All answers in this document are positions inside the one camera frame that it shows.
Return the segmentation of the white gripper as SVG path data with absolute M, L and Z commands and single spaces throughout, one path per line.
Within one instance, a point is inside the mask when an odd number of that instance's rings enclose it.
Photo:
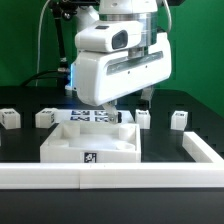
M 127 50 L 111 54 L 81 52 L 75 61 L 78 98 L 88 105 L 102 105 L 108 122 L 112 124 L 118 122 L 116 102 L 113 100 L 144 88 L 141 99 L 150 101 L 154 93 L 152 85 L 171 75 L 171 49 L 167 33 L 158 33 L 157 43 L 148 50 L 148 55 L 134 59 L 128 58 Z

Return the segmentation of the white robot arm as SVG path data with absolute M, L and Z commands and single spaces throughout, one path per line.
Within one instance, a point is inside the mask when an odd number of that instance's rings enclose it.
M 167 32 L 157 13 L 167 0 L 100 0 L 94 22 L 75 36 L 75 87 L 78 98 L 102 106 L 111 123 L 119 121 L 116 100 L 136 91 L 150 92 L 172 70 Z

